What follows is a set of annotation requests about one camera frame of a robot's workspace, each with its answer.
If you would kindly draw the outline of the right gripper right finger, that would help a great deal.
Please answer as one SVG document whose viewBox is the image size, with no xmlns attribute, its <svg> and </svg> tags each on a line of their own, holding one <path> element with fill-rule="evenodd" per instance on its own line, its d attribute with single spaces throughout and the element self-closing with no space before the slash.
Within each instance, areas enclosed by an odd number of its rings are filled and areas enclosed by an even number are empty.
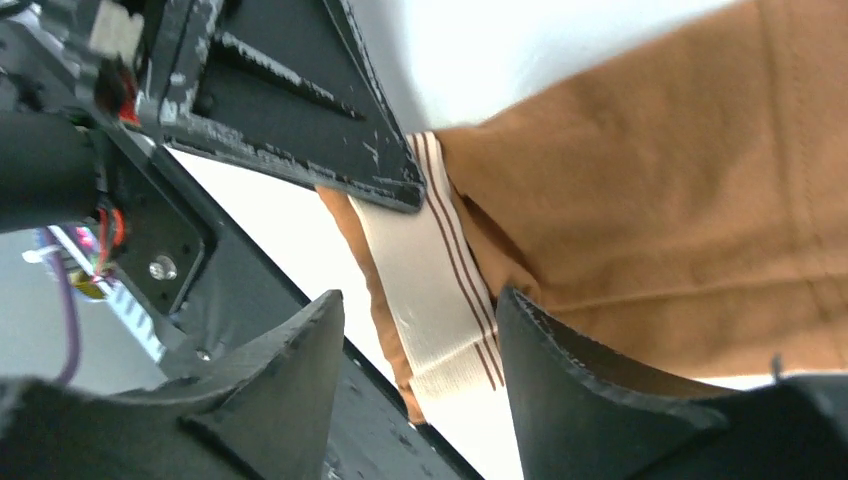
<svg viewBox="0 0 848 480">
<path fill-rule="evenodd" d="M 717 387 L 634 361 L 504 289 L 496 319 L 527 479 L 635 479 L 709 434 L 725 415 Z"/>
</svg>

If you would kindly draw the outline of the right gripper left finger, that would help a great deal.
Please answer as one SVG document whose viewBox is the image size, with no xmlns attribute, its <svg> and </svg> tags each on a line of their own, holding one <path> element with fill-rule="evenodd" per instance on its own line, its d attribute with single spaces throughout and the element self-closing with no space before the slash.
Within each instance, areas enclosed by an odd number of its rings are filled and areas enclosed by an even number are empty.
<svg viewBox="0 0 848 480">
<path fill-rule="evenodd" d="M 113 478 L 320 478 L 344 323 L 329 290 L 200 373 L 123 394 L 141 432 L 121 444 Z"/>
</svg>

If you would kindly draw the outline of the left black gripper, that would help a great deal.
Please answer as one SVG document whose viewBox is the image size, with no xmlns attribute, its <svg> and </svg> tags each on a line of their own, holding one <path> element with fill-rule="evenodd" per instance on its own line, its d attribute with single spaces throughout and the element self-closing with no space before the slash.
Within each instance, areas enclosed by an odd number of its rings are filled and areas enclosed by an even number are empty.
<svg viewBox="0 0 848 480">
<path fill-rule="evenodd" d="M 173 122 L 170 1 L 4 1 L 1 127 L 59 111 L 145 133 Z"/>
</svg>

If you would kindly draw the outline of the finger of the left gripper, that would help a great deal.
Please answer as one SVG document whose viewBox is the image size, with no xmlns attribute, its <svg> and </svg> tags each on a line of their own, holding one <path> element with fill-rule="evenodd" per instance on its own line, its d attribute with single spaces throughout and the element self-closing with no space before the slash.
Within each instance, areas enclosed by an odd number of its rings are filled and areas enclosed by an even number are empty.
<svg viewBox="0 0 848 480">
<path fill-rule="evenodd" d="M 346 1 L 149 1 L 142 130 L 172 148 L 399 212 L 426 181 Z"/>
</svg>

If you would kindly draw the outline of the brown underwear beige waistband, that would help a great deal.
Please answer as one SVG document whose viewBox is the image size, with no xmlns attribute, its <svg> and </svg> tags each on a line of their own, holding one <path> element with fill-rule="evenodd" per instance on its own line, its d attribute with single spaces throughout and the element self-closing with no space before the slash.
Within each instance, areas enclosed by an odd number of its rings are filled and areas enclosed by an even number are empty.
<svg viewBox="0 0 848 480">
<path fill-rule="evenodd" d="M 408 141 L 419 213 L 317 193 L 412 422 L 504 386 L 506 287 L 684 377 L 846 368 L 845 2 L 737 1 Z"/>
</svg>

